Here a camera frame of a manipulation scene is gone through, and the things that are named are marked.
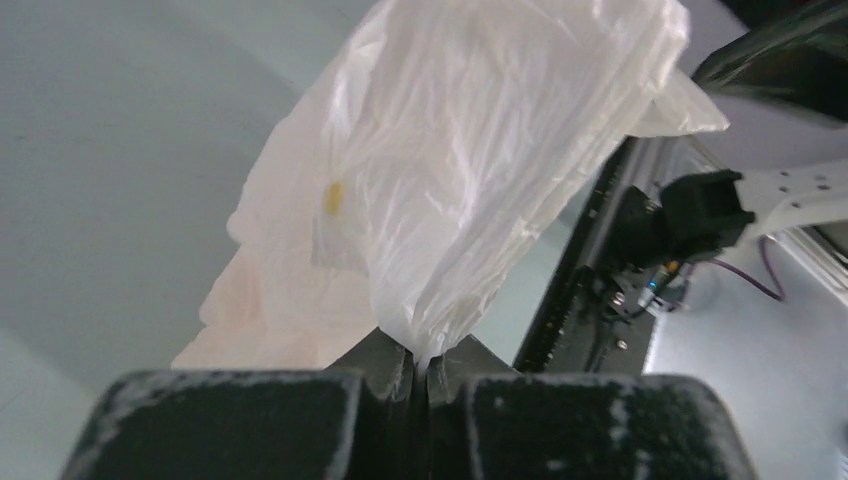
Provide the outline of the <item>silver metal front plate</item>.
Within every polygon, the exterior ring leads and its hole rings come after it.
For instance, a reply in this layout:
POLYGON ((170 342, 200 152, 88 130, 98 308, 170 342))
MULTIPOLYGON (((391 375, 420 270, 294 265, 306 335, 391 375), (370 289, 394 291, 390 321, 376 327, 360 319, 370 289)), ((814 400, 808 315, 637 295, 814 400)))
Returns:
POLYGON ((847 272, 798 229, 699 266, 645 363, 708 384, 763 479, 847 475, 847 272))

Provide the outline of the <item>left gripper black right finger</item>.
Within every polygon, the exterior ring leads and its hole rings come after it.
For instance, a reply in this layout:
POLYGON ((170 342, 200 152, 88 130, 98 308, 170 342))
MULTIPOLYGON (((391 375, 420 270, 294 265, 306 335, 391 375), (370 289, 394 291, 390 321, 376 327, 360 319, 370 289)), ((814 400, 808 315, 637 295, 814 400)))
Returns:
POLYGON ((474 337, 425 374, 435 479, 752 479, 724 403, 688 376, 522 374, 474 337))

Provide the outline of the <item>white plastic bag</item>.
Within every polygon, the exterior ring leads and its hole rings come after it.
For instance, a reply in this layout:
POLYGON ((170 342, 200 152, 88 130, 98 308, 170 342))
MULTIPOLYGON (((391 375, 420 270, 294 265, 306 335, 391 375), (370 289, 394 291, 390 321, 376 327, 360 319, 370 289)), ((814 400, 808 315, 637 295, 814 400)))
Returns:
POLYGON ((722 131, 677 1, 380 1, 271 132, 238 248, 174 359, 324 368, 373 330, 425 362, 628 137, 722 131))

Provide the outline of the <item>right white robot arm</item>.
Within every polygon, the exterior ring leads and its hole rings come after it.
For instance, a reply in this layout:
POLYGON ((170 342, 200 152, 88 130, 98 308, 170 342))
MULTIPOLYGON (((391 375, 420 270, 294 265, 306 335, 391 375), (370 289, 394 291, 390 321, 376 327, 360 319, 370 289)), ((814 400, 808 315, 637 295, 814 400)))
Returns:
MULTIPOLYGON (((847 124, 847 4, 756 1, 780 14, 711 53, 695 70, 708 92, 847 124)), ((626 187, 611 210, 605 253, 619 270, 714 258, 742 240, 844 221, 847 162, 684 175, 659 191, 626 187)))

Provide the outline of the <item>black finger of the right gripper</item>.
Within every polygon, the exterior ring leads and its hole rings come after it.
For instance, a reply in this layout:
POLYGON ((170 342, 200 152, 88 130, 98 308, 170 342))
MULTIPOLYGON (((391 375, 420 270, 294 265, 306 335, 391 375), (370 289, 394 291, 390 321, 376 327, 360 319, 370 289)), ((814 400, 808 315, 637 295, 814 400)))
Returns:
POLYGON ((847 124, 847 2, 724 1, 747 32, 693 80, 707 91, 847 124))

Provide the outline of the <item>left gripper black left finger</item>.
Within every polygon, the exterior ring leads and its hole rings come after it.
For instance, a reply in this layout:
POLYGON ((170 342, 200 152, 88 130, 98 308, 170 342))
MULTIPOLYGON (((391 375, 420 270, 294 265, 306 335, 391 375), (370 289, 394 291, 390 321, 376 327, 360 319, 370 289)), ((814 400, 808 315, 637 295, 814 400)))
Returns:
POLYGON ((379 330, 322 370, 147 370, 100 397, 65 479, 396 479, 414 365, 379 330))

